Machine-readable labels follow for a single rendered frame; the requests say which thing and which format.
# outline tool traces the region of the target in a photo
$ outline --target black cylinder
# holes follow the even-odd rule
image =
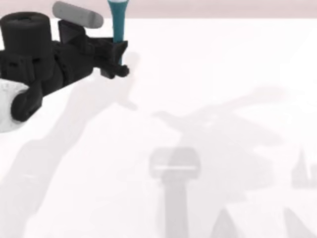
[[[0,20],[4,48],[9,53],[45,58],[52,54],[50,18],[38,12],[15,12]]]

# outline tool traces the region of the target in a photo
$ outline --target white background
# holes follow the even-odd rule
[[[129,77],[95,69],[0,135],[0,237],[164,237],[161,147],[199,154],[190,237],[316,237],[317,21],[128,19],[125,37]]]

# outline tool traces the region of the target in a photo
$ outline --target teal tube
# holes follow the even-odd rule
[[[124,40],[125,11],[127,9],[128,2],[129,0],[108,0],[112,14],[113,41],[115,43],[122,42]]]

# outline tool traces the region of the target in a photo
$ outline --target black object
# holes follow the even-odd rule
[[[129,74],[129,68],[119,64],[127,41],[88,37],[83,26],[65,20],[58,22],[60,42],[52,41],[49,17],[37,12],[6,15],[0,27],[1,78],[29,86],[13,100],[11,114],[17,121],[27,121],[44,96],[89,76],[95,67],[109,79]]]

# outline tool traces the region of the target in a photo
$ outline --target teal object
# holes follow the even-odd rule
[[[125,22],[125,11],[128,6],[129,0],[107,0],[111,13],[113,22],[113,42],[122,42],[124,39],[124,22]]]

